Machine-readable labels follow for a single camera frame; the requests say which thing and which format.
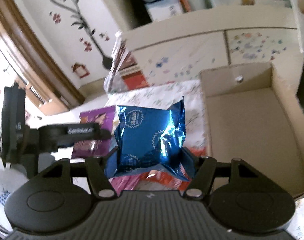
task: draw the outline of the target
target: storage box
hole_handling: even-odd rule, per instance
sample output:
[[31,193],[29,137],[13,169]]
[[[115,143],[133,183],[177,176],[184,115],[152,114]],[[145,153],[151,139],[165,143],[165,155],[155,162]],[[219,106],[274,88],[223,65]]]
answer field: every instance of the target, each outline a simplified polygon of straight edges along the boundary
[[200,76],[209,156],[242,158],[293,196],[304,192],[304,114],[274,67],[231,65]]
[[163,21],[183,14],[180,0],[160,0],[153,3],[146,3],[145,7],[153,22]]

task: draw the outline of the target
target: cabinet door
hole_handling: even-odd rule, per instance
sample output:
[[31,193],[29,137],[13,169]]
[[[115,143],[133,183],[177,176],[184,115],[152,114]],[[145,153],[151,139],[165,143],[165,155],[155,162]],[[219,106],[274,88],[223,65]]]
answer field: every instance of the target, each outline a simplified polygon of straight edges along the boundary
[[195,79],[203,69],[228,65],[223,32],[180,38],[133,54],[149,85]]
[[297,90],[304,62],[297,30],[240,29],[227,31],[231,64],[272,62],[288,84]]

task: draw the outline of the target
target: wooden door frame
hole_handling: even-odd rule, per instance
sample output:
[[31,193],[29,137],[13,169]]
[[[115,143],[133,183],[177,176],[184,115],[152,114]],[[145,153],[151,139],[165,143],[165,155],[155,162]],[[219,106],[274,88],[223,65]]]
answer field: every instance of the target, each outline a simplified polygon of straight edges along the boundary
[[85,98],[63,74],[25,21],[14,0],[0,0],[0,49],[14,60],[24,77],[39,91],[46,90],[68,109]]

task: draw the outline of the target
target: floral bedsheet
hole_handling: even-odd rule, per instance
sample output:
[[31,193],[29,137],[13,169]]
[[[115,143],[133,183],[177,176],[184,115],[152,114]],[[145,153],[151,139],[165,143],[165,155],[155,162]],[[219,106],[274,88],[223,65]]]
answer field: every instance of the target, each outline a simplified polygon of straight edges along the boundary
[[184,96],[186,139],[184,146],[204,149],[207,127],[204,121],[204,103],[200,80],[176,82],[148,87],[109,96],[105,106],[128,105],[167,109]]

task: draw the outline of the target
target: blue foil package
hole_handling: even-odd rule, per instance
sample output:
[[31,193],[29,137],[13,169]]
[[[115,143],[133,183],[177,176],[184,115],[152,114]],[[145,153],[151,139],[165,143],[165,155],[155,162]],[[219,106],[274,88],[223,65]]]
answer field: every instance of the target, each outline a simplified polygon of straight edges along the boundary
[[159,170],[188,180],[181,172],[186,135],[184,100],[167,110],[116,106],[116,112],[120,120],[114,132],[118,150],[107,161],[108,178]]

